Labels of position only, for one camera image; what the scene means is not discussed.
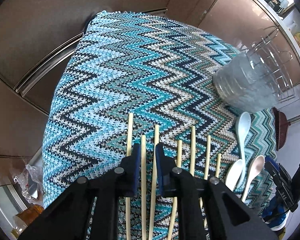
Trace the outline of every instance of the wooden chopstick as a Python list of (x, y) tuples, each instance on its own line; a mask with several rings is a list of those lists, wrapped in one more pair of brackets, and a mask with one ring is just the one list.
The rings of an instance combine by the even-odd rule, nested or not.
[[(207, 136), (207, 149), (206, 149), (206, 163), (204, 166), (204, 176), (203, 179), (207, 180), (209, 176), (209, 165), (210, 165), (210, 149), (211, 149), (211, 136)], [(200, 207), (203, 207), (202, 198), (200, 198)], [(205, 218), (203, 221), (204, 227), (207, 227), (207, 219)]]
[(217, 178), (219, 178), (220, 165), (221, 165), (221, 153), (218, 153), (218, 157), (217, 157), (217, 166), (216, 166), (216, 174), (215, 174), (215, 176), (216, 176)]
[[(181, 162), (182, 162), (182, 141), (178, 140), (177, 167), (181, 168)], [(178, 206), (178, 199), (177, 199), (177, 197), (174, 197), (173, 202), (172, 202), (171, 219), (170, 219), (170, 224), (169, 224), (169, 231), (168, 231), (167, 240), (171, 240), (171, 238), (172, 238), (174, 222), (176, 220), (177, 206)]]
[(195, 127), (191, 126), (191, 145), (190, 145), (190, 167), (189, 172), (194, 176), (195, 166)]
[[(131, 155), (132, 127), (133, 127), (133, 113), (129, 113), (128, 133), (127, 133), (127, 152), (126, 152), (127, 156)], [(127, 234), (127, 240), (131, 240), (130, 198), (129, 197), (126, 197), (126, 234)]]
[(151, 201), (150, 201), (150, 221), (149, 221), (149, 236), (148, 240), (152, 240), (154, 230), (154, 212), (155, 212), (155, 197), (157, 189), (157, 166), (155, 160), (155, 146), (159, 143), (159, 125), (154, 126), (154, 149), (153, 149), (153, 165), (152, 165), (152, 184), (151, 184)]
[(211, 136), (207, 136), (207, 150), (206, 150), (206, 163), (204, 166), (203, 179), (207, 180), (209, 176), (209, 165), (210, 165), (210, 149), (211, 149)]
[(146, 136), (141, 136), (141, 232), (142, 240), (147, 239), (146, 221)]

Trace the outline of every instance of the table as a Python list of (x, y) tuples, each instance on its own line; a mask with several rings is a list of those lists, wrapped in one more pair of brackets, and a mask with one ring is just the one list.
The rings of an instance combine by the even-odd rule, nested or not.
[[(183, 140), (182, 168), (189, 168), (190, 127), (196, 126), (195, 176), (203, 178), (206, 137), (211, 135), (209, 174), (222, 153), (220, 178), (238, 157), (234, 123), (239, 110), (217, 95), (213, 73), (236, 49), (217, 37), (167, 18), (102, 12), (87, 33), (56, 87), (43, 141), (44, 206), (79, 176), (93, 179), (116, 167), (125, 156), (128, 113), (134, 113), (133, 141), (146, 135), (147, 212), (154, 125), (160, 125), (165, 153), (176, 157)], [(246, 161), (263, 154), (275, 158), (271, 110), (253, 114), (246, 139)], [(251, 186), (246, 204), (261, 212), (272, 191), (266, 171)], [(240, 196), (243, 186), (236, 189)], [(131, 235), (141, 239), (140, 192), (131, 199)], [(172, 199), (157, 190), (154, 237), (164, 239)], [(119, 239), (125, 239), (124, 199), (119, 204)], [(177, 235), (177, 223), (174, 235)]]

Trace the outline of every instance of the ceramic spoon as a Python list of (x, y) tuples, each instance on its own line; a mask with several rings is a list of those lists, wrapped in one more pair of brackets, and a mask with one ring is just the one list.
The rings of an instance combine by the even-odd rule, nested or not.
[(248, 112), (243, 112), (240, 117), (237, 119), (235, 124), (235, 132), (238, 138), (238, 144), (240, 149), (240, 157), (243, 161), (242, 173), (239, 179), (238, 187), (241, 186), (244, 176), (246, 175), (246, 160), (244, 155), (244, 140), (246, 139), (249, 129), (251, 126), (251, 117)]
[(259, 155), (258, 157), (254, 158), (253, 161), (251, 162), (249, 167), (246, 187), (244, 188), (244, 192), (241, 197), (242, 202), (245, 202), (251, 182), (256, 176), (260, 174), (264, 165), (265, 165), (265, 158), (262, 155)]
[(243, 168), (242, 159), (237, 160), (234, 164), (231, 165), (227, 175), (226, 175), (226, 186), (233, 191), (235, 189), (235, 185), (240, 178)]

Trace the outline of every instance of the plastic bottle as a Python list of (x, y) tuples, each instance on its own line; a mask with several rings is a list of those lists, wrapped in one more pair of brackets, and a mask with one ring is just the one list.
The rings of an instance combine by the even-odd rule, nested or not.
[(18, 238), (20, 234), (42, 213), (44, 208), (40, 205), (33, 205), (21, 213), (14, 215), (13, 220), (15, 227), (11, 233), (15, 238)]
[(289, 31), (294, 35), (296, 33), (296, 30), (298, 28), (298, 25), (296, 24), (295, 21), (293, 21), (290, 25), (288, 25)]

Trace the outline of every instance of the blue chevron fabric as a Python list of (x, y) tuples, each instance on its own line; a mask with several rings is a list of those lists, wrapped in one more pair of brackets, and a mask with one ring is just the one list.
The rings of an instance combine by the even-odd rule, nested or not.
[[(134, 113), (133, 141), (147, 138), (147, 212), (154, 124), (160, 125), (165, 153), (176, 157), (183, 140), (182, 167), (189, 168), (190, 126), (196, 126), (195, 176), (202, 178), (206, 137), (211, 135), (209, 174), (222, 154), (220, 178), (239, 158), (234, 124), (239, 112), (217, 95), (213, 73), (236, 54), (235, 48), (195, 27), (145, 14), (102, 12), (91, 20), (56, 87), (43, 141), (44, 206), (79, 176), (96, 178), (125, 156), (128, 113)], [(245, 142), (247, 163), (275, 156), (270, 110), (251, 115)], [(272, 191), (263, 171), (250, 187), (246, 204), (261, 212)], [(236, 189), (240, 196), (243, 187)], [(172, 200), (157, 190), (154, 239), (167, 237)], [(119, 205), (118, 239), (125, 239), (124, 199)], [(132, 239), (141, 239), (140, 192), (131, 199)], [(178, 238), (176, 220), (173, 237)]]

